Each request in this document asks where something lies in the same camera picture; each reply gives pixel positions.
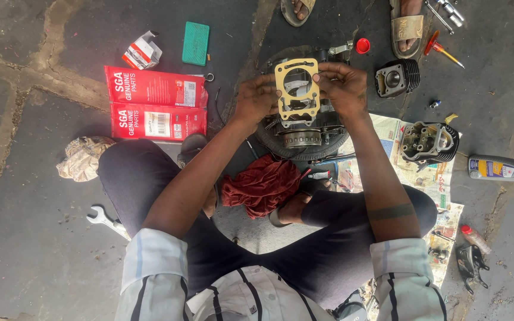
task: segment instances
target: rag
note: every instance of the rag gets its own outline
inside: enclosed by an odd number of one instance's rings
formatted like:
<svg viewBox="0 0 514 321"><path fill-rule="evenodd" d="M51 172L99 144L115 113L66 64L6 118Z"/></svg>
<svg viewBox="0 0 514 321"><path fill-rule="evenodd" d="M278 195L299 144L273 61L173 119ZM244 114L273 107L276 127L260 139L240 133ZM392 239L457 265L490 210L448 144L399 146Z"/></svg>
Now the rag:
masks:
<svg viewBox="0 0 514 321"><path fill-rule="evenodd" d="M247 216L262 218L293 196L299 183L300 172L295 164L290 160L275 162L268 154L251 163L235 180L229 175L223 177L222 204L244 204Z"/></svg>

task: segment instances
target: oil bottle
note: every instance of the oil bottle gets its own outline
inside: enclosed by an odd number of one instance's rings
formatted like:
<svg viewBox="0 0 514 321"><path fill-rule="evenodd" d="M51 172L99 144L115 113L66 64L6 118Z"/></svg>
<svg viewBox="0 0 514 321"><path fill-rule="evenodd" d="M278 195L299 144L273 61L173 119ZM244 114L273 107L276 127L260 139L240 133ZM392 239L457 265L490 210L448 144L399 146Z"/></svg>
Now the oil bottle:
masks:
<svg viewBox="0 0 514 321"><path fill-rule="evenodd" d="M471 178L514 182L514 159L512 158L472 155L469 157L468 165Z"/></svg>

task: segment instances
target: screwdriver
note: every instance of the screwdriver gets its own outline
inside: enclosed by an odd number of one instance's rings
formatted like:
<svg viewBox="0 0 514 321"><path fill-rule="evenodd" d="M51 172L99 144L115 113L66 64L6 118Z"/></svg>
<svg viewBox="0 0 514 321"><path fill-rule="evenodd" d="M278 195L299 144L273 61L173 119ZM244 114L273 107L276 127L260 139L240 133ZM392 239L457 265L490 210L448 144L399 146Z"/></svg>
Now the screwdriver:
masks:
<svg viewBox="0 0 514 321"><path fill-rule="evenodd" d="M447 56L447 58L451 59L453 62L457 63L461 68L465 69L465 67L461 64L461 62L457 61L452 55L450 55L439 43L438 43L439 30L434 32L430 42L428 42L427 47L425 47L424 55L429 55L432 48L438 53L442 53Z"/></svg>

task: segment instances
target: white shirt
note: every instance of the white shirt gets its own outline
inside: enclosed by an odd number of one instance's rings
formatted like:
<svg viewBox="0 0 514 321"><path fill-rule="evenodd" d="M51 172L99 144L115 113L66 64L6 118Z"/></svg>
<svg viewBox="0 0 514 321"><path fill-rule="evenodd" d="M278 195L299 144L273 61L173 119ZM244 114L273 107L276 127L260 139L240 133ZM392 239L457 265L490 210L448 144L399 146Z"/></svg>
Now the white shirt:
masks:
<svg viewBox="0 0 514 321"><path fill-rule="evenodd" d="M378 321L446 320L423 239L370 246ZM116 321L334 321L317 303L261 266L232 271L186 302L187 244L142 229L126 247Z"/></svg>

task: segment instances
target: red cap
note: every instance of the red cap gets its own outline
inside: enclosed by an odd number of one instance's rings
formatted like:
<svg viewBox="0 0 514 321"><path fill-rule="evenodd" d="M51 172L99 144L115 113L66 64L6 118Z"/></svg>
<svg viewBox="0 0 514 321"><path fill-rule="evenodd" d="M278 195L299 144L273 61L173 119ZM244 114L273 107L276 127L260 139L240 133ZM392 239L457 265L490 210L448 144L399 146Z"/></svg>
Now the red cap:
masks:
<svg viewBox="0 0 514 321"><path fill-rule="evenodd" d="M359 54L366 54L370 50L370 41L366 38L360 38L356 42L356 52Z"/></svg>
<svg viewBox="0 0 514 321"><path fill-rule="evenodd" d="M461 232L463 234L470 234L473 230L471 229L471 227L469 225L462 225L461 226Z"/></svg>

